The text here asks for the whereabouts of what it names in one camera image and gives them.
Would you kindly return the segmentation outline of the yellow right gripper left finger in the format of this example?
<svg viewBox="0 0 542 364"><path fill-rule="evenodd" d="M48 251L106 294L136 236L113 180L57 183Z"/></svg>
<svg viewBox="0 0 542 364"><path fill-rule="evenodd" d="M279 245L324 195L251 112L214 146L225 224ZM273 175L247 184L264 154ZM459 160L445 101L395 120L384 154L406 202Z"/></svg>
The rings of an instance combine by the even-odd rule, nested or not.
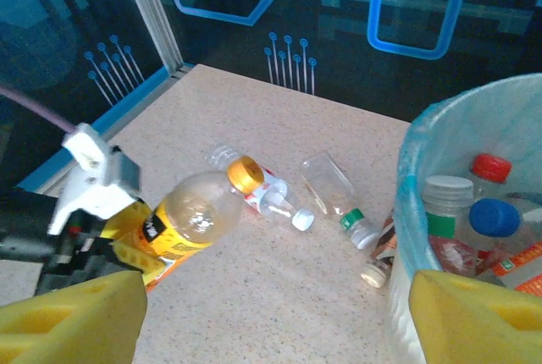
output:
<svg viewBox="0 0 542 364"><path fill-rule="evenodd" d="M0 306L0 364L132 364L146 312L135 271Z"/></svg>

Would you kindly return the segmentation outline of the clear bottle green neck band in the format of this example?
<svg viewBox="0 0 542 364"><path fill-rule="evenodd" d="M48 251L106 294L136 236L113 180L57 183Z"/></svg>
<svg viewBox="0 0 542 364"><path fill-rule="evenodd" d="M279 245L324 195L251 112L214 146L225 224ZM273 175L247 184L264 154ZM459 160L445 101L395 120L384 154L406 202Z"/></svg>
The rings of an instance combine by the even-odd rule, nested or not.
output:
<svg viewBox="0 0 542 364"><path fill-rule="evenodd" d="M340 225L358 250L370 253L380 231L362 210L357 189L336 161L328 152L320 152L302 161L300 170L321 211Z"/></svg>

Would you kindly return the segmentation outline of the clear water bottle white cap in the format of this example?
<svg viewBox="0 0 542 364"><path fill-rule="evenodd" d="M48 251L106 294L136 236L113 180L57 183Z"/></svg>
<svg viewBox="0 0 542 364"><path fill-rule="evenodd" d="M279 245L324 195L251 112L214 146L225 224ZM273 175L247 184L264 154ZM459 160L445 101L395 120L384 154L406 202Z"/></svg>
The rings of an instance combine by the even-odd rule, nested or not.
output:
<svg viewBox="0 0 542 364"><path fill-rule="evenodd" d="M234 147L217 144L207 150L205 159L213 167L226 170L241 156L242 153ZM301 206L286 181L276 177L264 166L260 166L260 169L263 172L263 183L245 196L245 203L265 218L289 223L301 232L307 231L314 221L313 212Z"/></svg>

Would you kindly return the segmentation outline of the small clear bottle green label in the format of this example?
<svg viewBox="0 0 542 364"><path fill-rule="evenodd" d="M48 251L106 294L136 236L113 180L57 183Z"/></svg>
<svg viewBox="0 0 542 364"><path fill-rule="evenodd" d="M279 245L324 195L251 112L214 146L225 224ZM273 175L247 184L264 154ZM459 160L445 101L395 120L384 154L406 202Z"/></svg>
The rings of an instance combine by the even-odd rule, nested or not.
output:
<svg viewBox="0 0 542 364"><path fill-rule="evenodd" d="M429 176L424 181L422 200L429 234L453 239L473 204L473 182L450 175Z"/></svg>

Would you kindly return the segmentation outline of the water bottle blue cap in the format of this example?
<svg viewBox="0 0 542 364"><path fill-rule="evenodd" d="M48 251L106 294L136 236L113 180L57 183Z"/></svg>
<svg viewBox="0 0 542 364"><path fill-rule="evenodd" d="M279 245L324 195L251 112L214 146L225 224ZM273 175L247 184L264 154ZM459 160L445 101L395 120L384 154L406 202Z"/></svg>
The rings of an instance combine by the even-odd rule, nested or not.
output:
<svg viewBox="0 0 542 364"><path fill-rule="evenodd" d="M492 251L497 244L513 236L522 223L520 212L510 203L493 198L476 201L468 214L469 244L482 251Z"/></svg>

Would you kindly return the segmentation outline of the aluminium frame post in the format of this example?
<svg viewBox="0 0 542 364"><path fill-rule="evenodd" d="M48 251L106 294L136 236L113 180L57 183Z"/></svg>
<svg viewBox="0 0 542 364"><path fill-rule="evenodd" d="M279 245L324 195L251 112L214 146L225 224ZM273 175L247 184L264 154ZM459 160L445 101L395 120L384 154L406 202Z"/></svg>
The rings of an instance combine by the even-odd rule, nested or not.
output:
<svg viewBox="0 0 542 364"><path fill-rule="evenodd" d="M161 0L135 0L152 42L170 77L181 78L191 70L182 57Z"/></svg>

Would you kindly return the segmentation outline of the orange label juice bottle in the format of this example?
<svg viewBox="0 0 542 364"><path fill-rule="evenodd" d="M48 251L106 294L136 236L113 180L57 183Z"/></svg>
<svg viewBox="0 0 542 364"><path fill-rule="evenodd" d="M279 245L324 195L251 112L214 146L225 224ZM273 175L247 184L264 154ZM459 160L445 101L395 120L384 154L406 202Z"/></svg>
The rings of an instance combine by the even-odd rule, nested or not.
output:
<svg viewBox="0 0 542 364"><path fill-rule="evenodd" d="M542 297L542 241L497 263L489 272L499 286Z"/></svg>

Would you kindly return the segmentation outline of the blue plastic bin liner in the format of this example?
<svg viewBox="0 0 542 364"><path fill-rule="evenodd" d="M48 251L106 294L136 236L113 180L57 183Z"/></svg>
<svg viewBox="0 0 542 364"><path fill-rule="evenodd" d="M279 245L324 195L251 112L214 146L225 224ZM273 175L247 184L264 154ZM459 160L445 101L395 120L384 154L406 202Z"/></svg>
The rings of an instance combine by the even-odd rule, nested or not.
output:
<svg viewBox="0 0 542 364"><path fill-rule="evenodd" d="M509 191L542 192L542 73L497 80L433 104L408 128L397 163L395 227L405 276L438 269L421 192L431 175L465 175L473 158L508 159Z"/></svg>

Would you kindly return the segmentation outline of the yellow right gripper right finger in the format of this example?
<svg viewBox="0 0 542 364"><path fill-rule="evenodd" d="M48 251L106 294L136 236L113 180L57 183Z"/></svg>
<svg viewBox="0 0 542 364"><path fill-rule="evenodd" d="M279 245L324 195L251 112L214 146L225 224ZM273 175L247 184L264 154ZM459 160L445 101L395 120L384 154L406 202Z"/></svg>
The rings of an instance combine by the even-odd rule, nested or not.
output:
<svg viewBox="0 0 542 364"><path fill-rule="evenodd" d="M409 308L427 364L542 364L542 298L436 270Z"/></svg>

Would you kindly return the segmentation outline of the orange juice bottle yellow cap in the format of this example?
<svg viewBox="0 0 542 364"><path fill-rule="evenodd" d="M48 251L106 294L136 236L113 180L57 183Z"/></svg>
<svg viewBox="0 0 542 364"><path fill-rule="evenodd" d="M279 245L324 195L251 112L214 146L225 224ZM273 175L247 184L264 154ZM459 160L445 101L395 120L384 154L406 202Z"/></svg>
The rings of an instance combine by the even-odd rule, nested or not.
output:
<svg viewBox="0 0 542 364"><path fill-rule="evenodd" d="M234 229L245 198L263 182L262 169L252 158L242 156L225 171L194 174L169 192L137 228L120 238L165 264L160 273L144 281L147 290Z"/></svg>

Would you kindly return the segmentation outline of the red label cola bottle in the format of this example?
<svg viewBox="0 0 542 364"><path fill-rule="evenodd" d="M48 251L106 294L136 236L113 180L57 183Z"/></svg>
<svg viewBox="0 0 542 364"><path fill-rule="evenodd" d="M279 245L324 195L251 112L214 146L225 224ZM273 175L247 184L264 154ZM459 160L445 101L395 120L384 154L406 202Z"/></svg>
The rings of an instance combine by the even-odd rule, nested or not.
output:
<svg viewBox="0 0 542 364"><path fill-rule="evenodd" d="M474 199L496 197L512 171L512 163L503 157L480 153L474 157L469 169L473 182Z"/></svg>

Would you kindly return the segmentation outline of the brown coffee bottle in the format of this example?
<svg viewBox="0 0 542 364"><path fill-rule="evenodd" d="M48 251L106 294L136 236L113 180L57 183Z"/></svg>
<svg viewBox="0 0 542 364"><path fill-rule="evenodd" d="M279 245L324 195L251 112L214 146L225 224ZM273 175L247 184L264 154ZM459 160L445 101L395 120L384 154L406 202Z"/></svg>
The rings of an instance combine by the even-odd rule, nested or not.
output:
<svg viewBox="0 0 542 364"><path fill-rule="evenodd" d="M374 288L382 288L390 279L395 252L397 248L397 237L395 232L394 209L390 210L385 219L382 232L375 249L369 259L362 266L361 278Z"/></svg>

